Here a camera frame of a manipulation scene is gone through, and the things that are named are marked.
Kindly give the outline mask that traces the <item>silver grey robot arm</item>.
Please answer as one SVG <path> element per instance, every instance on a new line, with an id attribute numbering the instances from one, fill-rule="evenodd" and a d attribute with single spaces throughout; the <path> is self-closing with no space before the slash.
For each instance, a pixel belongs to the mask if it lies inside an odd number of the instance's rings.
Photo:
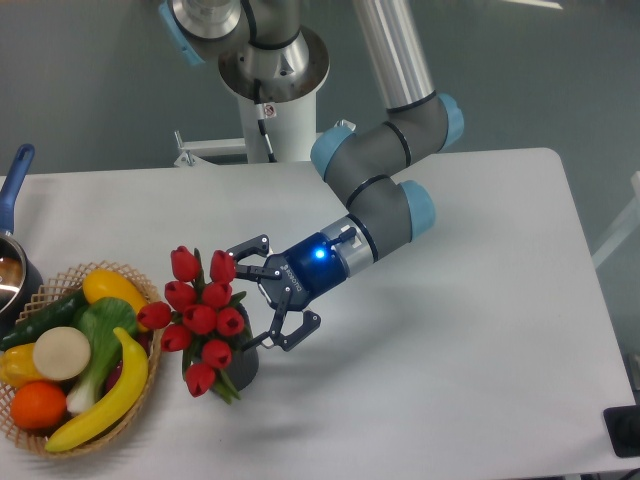
<path id="1" fill-rule="evenodd" d="M 427 191 L 396 173 L 458 140 L 464 130 L 456 101 L 435 90 L 405 1 L 358 1 L 387 118 L 359 133 L 346 121 L 308 148 L 319 176 L 346 215 L 281 253 L 266 236 L 234 246 L 240 278 L 258 285 L 274 311 L 270 328 L 250 339 L 290 350 L 314 332 L 310 303 L 346 279 L 416 240 L 435 221 Z M 160 15 L 192 64 L 214 60 L 226 86 L 248 103 L 247 152 L 260 162 L 282 159 L 290 128 L 270 124 L 269 107 L 313 95 L 328 75 L 323 41 L 300 20 L 297 1 L 163 1 Z"/>

